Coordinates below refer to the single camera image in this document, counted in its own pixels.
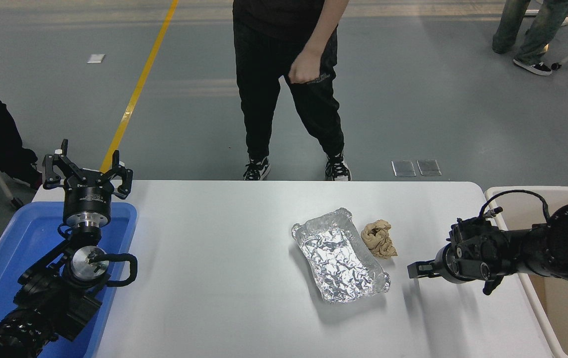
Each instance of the brown crumpled tissue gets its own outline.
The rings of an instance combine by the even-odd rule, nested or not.
[[[391,225],[386,220],[377,220],[366,225],[362,231],[362,240],[376,258],[389,259],[397,256],[397,249],[390,238]]]

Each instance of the white bin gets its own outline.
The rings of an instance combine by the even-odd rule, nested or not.
[[[486,190],[485,197],[489,199],[500,192],[514,189],[539,193],[547,201],[550,215],[568,204],[568,186],[498,186]],[[495,219],[502,230],[529,229],[532,224],[545,222],[541,201],[532,195],[508,193],[490,204],[490,208],[497,206],[504,209]],[[539,292],[536,293],[528,275],[520,274],[520,278],[553,355],[556,358],[568,358],[568,281],[535,276],[539,279],[536,287]],[[546,305],[544,310],[539,296]]]

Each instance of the yellow floor line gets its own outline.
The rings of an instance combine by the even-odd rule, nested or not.
[[[173,0],[169,11],[167,11],[167,16],[165,16],[163,22],[163,27],[161,27],[160,32],[158,32],[158,36],[156,37],[156,41],[154,42],[154,47],[152,47],[152,51],[150,52],[149,57],[147,57],[147,63],[145,63],[143,73],[140,74],[138,83],[136,84],[136,88],[134,89],[134,93],[132,93],[131,98],[129,99],[129,104],[125,109],[123,118],[120,120],[118,129],[116,129],[116,134],[114,134],[114,138],[111,140],[109,149],[107,149],[107,154],[105,154],[105,158],[103,159],[102,165],[100,166],[100,171],[103,173],[107,172],[107,170],[111,168],[111,155],[113,154],[114,150],[118,149],[120,140],[122,140],[123,135],[125,134],[125,129],[127,129],[127,125],[129,124],[129,118],[131,118],[132,113],[134,113],[136,102],[138,102],[138,97],[140,97],[140,93],[143,91],[143,87],[145,86],[149,72],[154,65],[154,60],[156,59],[156,55],[158,54],[158,50],[160,49],[161,44],[163,43],[164,35],[167,32],[171,18],[173,18],[173,13],[176,11],[178,2],[179,0]]]

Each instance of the white tag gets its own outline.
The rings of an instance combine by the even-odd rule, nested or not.
[[[90,55],[87,63],[89,64],[99,64],[102,63],[102,60],[105,58],[105,54],[93,54]]]

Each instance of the black robotic arm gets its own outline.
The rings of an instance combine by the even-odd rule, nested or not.
[[[118,160],[106,173],[81,169],[67,157],[68,141],[45,157],[43,187],[65,190],[64,240],[25,270],[13,302],[17,308],[0,321],[0,358],[35,358],[48,342],[63,336],[73,341],[101,306],[96,295],[103,287],[122,287],[136,279],[138,262],[131,254],[107,254],[100,247],[101,231],[111,221],[111,195],[125,199],[131,192],[132,170]],[[61,179],[54,167],[63,172]],[[122,184],[115,192],[113,177]],[[68,226],[66,231],[61,227]],[[109,263],[129,262],[129,278],[109,280]]]
[[[510,192],[531,193],[543,202],[546,223],[530,229],[504,231],[489,222],[502,208],[468,220],[457,219],[450,230],[450,242],[431,261],[418,261],[407,267],[410,278],[443,277],[452,283],[474,279],[485,281],[486,295],[507,275],[517,272],[568,279],[568,205],[558,209],[551,217],[545,200],[525,190]]]

